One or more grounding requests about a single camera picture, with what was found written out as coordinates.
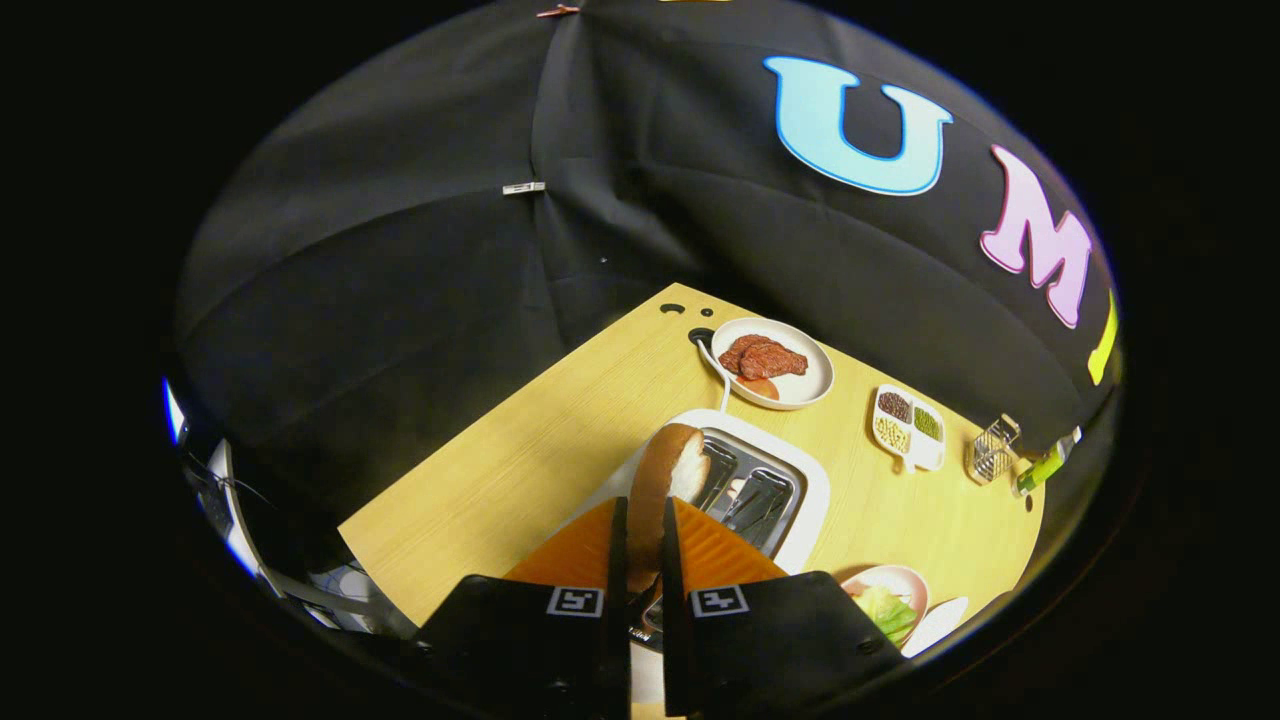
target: white plate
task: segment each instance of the white plate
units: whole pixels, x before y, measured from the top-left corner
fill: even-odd
[[[737,375],[732,375],[719,365],[721,354],[728,350],[733,345],[733,341],[745,334],[762,334],[781,343],[792,352],[804,355],[809,360],[809,368],[803,375],[788,373],[777,378],[769,378],[773,387],[778,388],[777,400],[764,397],[745,388],[737,382]],[[817,341],[786,323],[765,318],[739,318],[721,325],[716,331],[716,334],[712,336],[710,355],[722,374],[732,375],[733,392],[739,397],[774,410],[799,410],[800,407],[813,405],[822,400],[836,382],[836,368],[832,365],[827,351]]]

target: lettuce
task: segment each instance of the lettuce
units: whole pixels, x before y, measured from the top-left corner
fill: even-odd
[[[893,644],[901,647],[902,641],[906,639],[906,634],[911,632],[911,624],[915,623],[915,611],[911,607],[888,592],[888,588],[879,585],[873,585],[867,588],[860,596],[854,597],[854,602],[858,607],[876,623],[884,637],[890,639]]]

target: wooden table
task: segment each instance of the wooden table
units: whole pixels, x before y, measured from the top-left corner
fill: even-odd
[[[664,304],[686,310],[663,313]],[[703,316],[704,307],[713,315]],[[410,470],[343,523],[342,537],[378,587],[421,625],[463,575],[507,573],[667,420],[718,407],[723,384],[699,359],[689,331],[750,315],[672,284]],[[818,404],[778,411],[735,395],[727,409],[827,470],[831,505],[805,570],[844,580],[869,565],[908,565],[928,582],[931,605],[968,596],[970,618],[1012,589],[1027,568],[1043,487],[1027,510],[1010,495],[1010,474],[978,486],[964,471],[963,452],[979,427],[823,348],[836,382]],[[872,397],[886,382],[940,410],[947,429],[940,470],[902,474],[872,439]]]

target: pink letter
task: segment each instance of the pink letter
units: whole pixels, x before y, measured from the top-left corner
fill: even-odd
[[[1061,268],[1057,282],[1048,286],[1048,306],[1062,324],[1075,328],[1093,241],[1070,210],[1055,228],[1048,199],[1036,173],[998,145],[992,145],[991,152],[1005,167],[1005,209],[1000,227],[982,233],[982,251],[1010,273],[1020,273],[1027,266],[1023,259],[1023,236],[1027,234],[1032,287],[1043,286]]]

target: metal rack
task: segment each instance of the metal rack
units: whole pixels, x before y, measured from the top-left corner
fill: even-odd
[[[965,448],[965,470],[980,484],[987,484],[1014,464],[1012,443],[1021,428],[1009,415],[1000,415]]]

